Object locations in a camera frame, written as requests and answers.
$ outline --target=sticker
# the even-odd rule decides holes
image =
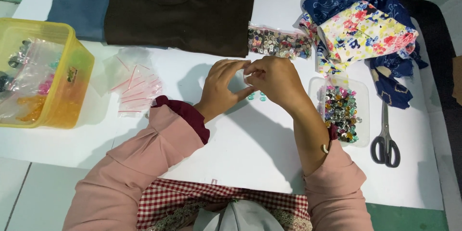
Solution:
[[[74,67],[69,67],[67,70],[67,81],[70,83],[74,83],[75,78],[77,77],[78,70]]]

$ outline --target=plastic container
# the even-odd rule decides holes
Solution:
[[[80,114],[95,58],[75,38],[75,31],[64,23],[0,18],[0,71],[8,74],[9,57],[22,41],[38,38],[64,45],[53,82],[40,116],[33,122],[0,122],[0,127],[36,128],[47,126],[70,129]]]
[[[327,78],[314,77],[309,81],[309,90],[308,96],[313,101],[313,104],[316,106],[322,120],[324,120],[324,111],[326,105],[326,88],[327,86],[339,86],[344,89],[351,89],[356,91],[356,104],[358,111],[356,116],[362,118],[362,123],[356,123],[356,133],[359,137],[359,140],[350,144],[346,142],[341,142],[340,144],[343,147],[348,145],[364,148],[369,145],[369,91],[367,86],[364,83],[339,77],[335,75],[330,75]]]

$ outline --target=blue fabric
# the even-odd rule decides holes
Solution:
[[[77,39],[104,41],[104,16],[109,0],[53,0],[47,21],[72,26]]]
[[[349,8],[353,3],[361,0],[305,0],[303,8],[311,15],[313,21],[320,25],[332,16]],[[365,0],[375,6],[378,10],[395,18],[396,21],[415,29],[407,10],[400,4],[399,0]],[[420,46],[416,42],[415,50],[407,55],[405,53],[393,53],[370,58],[371,70],[378,74],[378,81],[375,82],[378,96],[393,107],[406,109],[408,102],[412,99],[409,90],[402,86],[394,77],[411,77],[413,75],[412,60],[415,60],[419,69],[428,64],[420,59]],[[377,70],[377,67],[384,66],[390,69],[391,74],[386,76]]]

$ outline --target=brown fabric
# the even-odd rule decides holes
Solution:
[[[244,58],[254,0],[110,0],[108,44],[157,45]]]
[[[454,78],[454,91],[452,96],[462,105],[462,56],[452,59],[452,76]]]

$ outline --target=pink jacket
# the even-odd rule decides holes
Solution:
[[[75,187],[65,231],[135,231],[142,192],[169,167],[204,146],[167,105],[150,110],[149,125],[107,152]],[[314,230],[373,230],[360,190],[366,176],[333,141],[324,164],[305,177]]]

